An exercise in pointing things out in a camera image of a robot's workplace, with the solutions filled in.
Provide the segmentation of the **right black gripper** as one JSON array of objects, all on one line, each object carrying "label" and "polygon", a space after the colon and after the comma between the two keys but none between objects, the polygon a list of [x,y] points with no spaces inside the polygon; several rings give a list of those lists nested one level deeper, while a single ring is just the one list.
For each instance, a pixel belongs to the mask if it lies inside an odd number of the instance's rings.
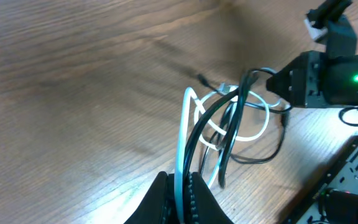
[{"label": "right black gripper", "polygon": [[266,89],[295,108],[327,108],[320,77],[324,60],[322,52],[303,52],[270,77]]}]

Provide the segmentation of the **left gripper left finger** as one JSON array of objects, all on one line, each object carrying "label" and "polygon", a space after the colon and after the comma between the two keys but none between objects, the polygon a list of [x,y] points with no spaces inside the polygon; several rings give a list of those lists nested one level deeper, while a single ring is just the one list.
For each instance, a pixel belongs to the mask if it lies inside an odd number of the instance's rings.
[{"label": "left gripper left finger", "polygon": [[173,193],[174,174],[157,174],[141,203],[124,224],[179,224]]}]

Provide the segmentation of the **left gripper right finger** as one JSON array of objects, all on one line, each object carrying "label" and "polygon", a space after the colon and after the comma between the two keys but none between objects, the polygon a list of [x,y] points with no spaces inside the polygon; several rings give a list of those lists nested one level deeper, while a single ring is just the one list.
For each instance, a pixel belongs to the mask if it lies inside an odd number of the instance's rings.
[{"label": "left gripper right finger", "polygon": [[198,172],[189,174],[184,190],[185,223],[233,224]]}]

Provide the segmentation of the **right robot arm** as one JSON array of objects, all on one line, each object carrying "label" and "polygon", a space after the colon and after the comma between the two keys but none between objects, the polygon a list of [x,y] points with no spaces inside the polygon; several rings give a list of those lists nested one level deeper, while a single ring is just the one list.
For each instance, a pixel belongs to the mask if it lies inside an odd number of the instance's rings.
[{"label": "right robot arm", "polygon": [[266,89],[295,108],[358,106],[358,55],[303,52],[270,77]]}]

